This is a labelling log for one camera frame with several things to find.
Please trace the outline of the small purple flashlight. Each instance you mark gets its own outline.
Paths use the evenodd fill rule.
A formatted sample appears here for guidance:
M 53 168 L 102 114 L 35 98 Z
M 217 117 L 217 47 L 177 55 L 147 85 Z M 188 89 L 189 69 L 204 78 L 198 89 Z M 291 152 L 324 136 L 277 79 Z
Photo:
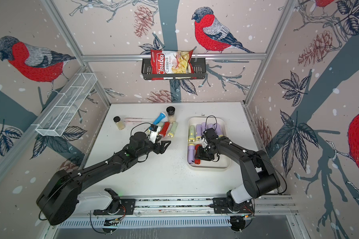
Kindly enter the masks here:
M 195 139 L 196 141 L 201 140 L 201 136 L 202 136 L 202 124 L 197 124 L 195 127 Z

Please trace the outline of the small pale green flashlight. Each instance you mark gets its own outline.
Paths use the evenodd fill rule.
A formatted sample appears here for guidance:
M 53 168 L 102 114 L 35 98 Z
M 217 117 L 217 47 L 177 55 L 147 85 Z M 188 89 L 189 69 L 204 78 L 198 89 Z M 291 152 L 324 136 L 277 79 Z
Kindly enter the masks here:
M 188 142 L 195 142 L 195 127 L 190 125 L 188 129 Z

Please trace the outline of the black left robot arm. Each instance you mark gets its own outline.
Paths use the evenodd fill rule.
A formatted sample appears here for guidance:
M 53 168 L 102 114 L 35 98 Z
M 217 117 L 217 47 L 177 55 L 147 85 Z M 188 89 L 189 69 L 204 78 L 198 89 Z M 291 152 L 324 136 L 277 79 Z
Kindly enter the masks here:
M 45 219 L 56 226 L 68 219 L 76 209 L 78 195 L 90 186 L 124 172 L 139 162 L 142 156 L 151 152 L 163 154 L 171 144 L 170 140 L 151 142 L 143 132 L 130 137 L 129 144 L 110 158 L 90 167 L 66 172 L 56 172 L 36 200 Z

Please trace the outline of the purple flashlight with yellow button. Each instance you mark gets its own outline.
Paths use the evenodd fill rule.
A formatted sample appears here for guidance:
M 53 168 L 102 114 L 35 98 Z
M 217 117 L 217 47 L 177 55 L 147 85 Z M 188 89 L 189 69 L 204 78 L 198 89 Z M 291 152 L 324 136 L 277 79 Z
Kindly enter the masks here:
M 215 130 L 216 134 L 218 135 L 218 137 L 224 136 L 224 134 L 222 132 L 222 129 L 221 129 L 221 126 L 220 126 L 219 123 L 215 124 L 215 129 L 214 130 Z

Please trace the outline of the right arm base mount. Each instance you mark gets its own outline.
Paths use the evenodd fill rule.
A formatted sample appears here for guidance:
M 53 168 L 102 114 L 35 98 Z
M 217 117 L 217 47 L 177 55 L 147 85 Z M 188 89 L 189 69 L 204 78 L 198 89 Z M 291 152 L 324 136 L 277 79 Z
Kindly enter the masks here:
M 213 208 L 215 214 L 249 214 L 254 215 L 254 204 L 252 199 L 236 203 L 232 197 L 231 190 L 226 193 L 224 198 L 213 198 L 209 207 Z

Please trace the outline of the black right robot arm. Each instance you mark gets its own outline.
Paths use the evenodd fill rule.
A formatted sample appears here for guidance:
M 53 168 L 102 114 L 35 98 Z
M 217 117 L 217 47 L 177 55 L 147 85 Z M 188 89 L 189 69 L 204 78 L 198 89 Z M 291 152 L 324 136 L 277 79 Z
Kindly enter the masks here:
M 201 139 L 202 159 L 223 155 L 240 167 L 242 184 L 226 194 L 233 204 L 256 199 L 280 187 L 280 179 L 265 151 L 246 149 L 226 136 L 219 137 L 212 128 L 206 129 Z

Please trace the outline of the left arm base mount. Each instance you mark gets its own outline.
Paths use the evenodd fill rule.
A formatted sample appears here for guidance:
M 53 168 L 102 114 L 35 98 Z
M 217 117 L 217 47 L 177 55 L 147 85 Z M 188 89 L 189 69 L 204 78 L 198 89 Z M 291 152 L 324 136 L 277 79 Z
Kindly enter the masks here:
M 105 188 L 105 192 L 111 197 L 111 201 L 105 209 L 96 209 L 93 211 L 95 216 L 111 216 L 111 215 L 132 215 L 136 206 L 136 199 L 122 199 L 111 188 Z

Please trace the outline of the short purple flashlight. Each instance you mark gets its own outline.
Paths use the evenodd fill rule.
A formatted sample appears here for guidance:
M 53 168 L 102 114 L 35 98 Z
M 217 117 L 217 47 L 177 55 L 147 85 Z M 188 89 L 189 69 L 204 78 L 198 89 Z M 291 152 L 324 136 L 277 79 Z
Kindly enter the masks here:
M 201 132 L 204 132 L 206 130 L 206 123 L 201 123 Z

